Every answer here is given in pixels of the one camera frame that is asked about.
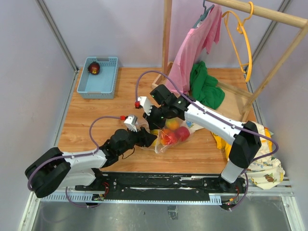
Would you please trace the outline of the yellow fake fruit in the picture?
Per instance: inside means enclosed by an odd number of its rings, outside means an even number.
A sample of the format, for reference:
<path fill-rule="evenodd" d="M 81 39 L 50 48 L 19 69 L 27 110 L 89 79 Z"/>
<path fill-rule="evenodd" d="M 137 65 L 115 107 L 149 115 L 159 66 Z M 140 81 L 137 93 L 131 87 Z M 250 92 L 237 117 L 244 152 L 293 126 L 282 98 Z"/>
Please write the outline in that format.
<path fill-rule="evenodd" d="M 160 134 L 160 130 L 159 129 L 153 129 L 153 130 L 150 130 L 150 133 L 158 136 Z"/>

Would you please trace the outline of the clear zip top bag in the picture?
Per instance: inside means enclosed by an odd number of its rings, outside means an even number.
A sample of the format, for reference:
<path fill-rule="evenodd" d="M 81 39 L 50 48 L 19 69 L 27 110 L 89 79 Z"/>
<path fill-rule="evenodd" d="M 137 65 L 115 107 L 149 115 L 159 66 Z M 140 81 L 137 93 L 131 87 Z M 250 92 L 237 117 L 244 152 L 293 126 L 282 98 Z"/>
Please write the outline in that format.
<path fill-rule="evenodd" d="M 156 154 L 188 141 L 194 133 L 187 122 L 179 118 L 167 119 L 162 127 L 152 130 L 149 129 L 146 120 L 142 118 L 137 122 L 137 128 L 141 127 L 145 127 L 148 132 L 156 136 L 150 147 L 142 147 L 142 149 L 154 151 Z"/>

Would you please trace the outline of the dark red fake apple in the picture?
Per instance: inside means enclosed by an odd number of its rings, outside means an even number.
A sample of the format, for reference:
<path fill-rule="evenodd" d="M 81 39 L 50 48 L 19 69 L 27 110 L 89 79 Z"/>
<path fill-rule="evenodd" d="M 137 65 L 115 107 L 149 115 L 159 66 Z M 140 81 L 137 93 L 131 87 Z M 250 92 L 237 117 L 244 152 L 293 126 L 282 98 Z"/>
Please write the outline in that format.
<path fill-rule="evenodd" d="M 92 62 L 88 66 L 88 72 L 92 75 L 98 75 L 100 72 L 100 64 L 98 62 Z"/>

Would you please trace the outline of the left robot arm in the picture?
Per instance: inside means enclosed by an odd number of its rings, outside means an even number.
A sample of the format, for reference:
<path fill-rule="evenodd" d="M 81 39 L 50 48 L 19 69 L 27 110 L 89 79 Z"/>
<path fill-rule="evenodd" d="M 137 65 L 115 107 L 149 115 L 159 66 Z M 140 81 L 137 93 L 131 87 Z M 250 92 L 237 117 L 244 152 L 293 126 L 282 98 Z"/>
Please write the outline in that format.
<path fill-rule="evenodd" d="M 102 187 L 103 178 L 95 174 L 95 169 L 111 166 L 135 146 L 150 147 L 156 138 L 144 127 L 137 132 L 118 129 L 102 146 L 91 151 L 69 153 L 52 147 L 25 170 L 28 189 L 38 198 L 77 185 L 96 191 Z"/>

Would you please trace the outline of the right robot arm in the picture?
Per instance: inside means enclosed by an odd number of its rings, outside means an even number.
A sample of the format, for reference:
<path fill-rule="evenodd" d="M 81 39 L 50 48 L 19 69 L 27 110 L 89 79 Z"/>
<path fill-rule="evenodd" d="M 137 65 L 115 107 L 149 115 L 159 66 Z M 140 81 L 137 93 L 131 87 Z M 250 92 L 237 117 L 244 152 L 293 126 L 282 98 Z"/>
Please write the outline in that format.
<path fill-rule="evenodd" d="M 161 127 L 163 120 L 177 117 L 213 132 L 231 145 L 229 160 L 218 177 L 218 187 L 226 193 L 234 189 L 236 180 L 253 162 L 261 147 L 256 124 L 227 118 L 186 94 L 177 97 L 165 85 L 157 86 L 150 95 L 158 106 L 147 97 L 137 97 L 135 107 L 144 110 L 143 116 L 152 128 Z"/>

